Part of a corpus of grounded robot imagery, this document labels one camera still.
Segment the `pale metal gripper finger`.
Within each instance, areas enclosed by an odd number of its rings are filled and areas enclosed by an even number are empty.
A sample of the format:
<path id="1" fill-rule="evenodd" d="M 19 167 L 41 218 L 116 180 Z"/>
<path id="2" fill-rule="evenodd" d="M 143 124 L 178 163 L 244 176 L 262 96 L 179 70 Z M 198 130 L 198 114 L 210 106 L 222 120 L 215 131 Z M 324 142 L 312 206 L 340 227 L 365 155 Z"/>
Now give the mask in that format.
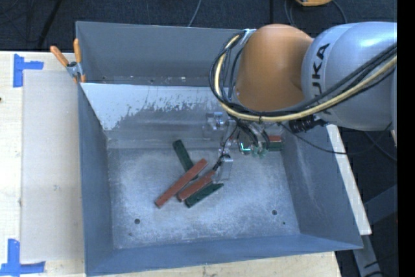
<path id="1" fill-rule="evenodd" d="M 214 182 L 228 181 L 230 179 L 232 166 L 233 158 L 229 154 L 222 155 L 213 167 L 214 174 L 212 180 Z"/>
<path id="2" fill-rule="evenodd" d="M 206 121 L 202 126 L 204 139 L 222 139 L 228 129 L 228 116 L 223 112 L 206 114 Z"/>

